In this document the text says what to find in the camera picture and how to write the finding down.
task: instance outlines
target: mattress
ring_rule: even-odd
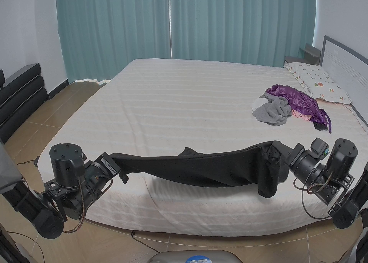
[[[41,154],[39,171],[44,182],[53,178],[48,152],[57,143],[75,143],[94,160],[104,151],[162,156],[190,147],[218,153],[273,140],[309,148],[316,137],[332,148],[343,137],[359,150],[350,171],[357,181],[368,159],[368,134],[353,113],[343,104],[319,101],[331,118],[331,134],[294,117],[282,126],[258,122],[252,116],[252,102],[276,83],[302,90],[284,68],[134,60],[64,124]],[[123,184],[116,176],[111,189],[90,207],[87,219],[125,229],[209,236],[281,233],[314,222],[303,210],[291,172],[270,199],[258,195],[255,184],[206,188],[146,173],[129,178]],[[304,201],[318,217],[329,209],[315,196],[305,195]]]

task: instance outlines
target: floral pillowcase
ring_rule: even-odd
[[[331,79],[321,66],[294,62],[287,63],[284,67],[294,75],[310,97],[334,103],[350,104],[352,102],[347,93]]]

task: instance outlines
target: curtain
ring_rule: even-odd
[[[112,79],[136,58],[170,58],[168,0],[56,0],[69,81]]]
[[[171,0],[172,58],[281,67],[312,43],[316,0]]]

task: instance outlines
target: tile floor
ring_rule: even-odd
[[[5,147],[16,163],[36,158],[67,119],[101,86],[97,83],[73,83],[45,102],[7,141]],[[43,182],[33,164],[18,169],[36,191]],[[86,221],[73,234],[48,240],[40,237],[33,226],[0,196],[1,223],[8,231],[21,232],[35,239],[44,252],[45,261],[145,263],[155,252],[130,237],[130,231]],[[77,221],[68,221],[71,229]],[[361,219],[348,229],[336,229],[331,221],[319,221],[286,233],[263,237],[197,237],[175,233],[140,231],[136,237],[159,251],[223,249],[237,255],[244,263],[327,263],[337,261],[362,230]],[[28,238],[12,234],[42,262],[41,252]]]

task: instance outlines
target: white wall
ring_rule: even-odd
[[[314,46],[324,35],[368,58],[368,0],[317,0]]]
[[[48,92],[67,79],[56,0],[0,0],[0,68],[5,78],[36,62]]]

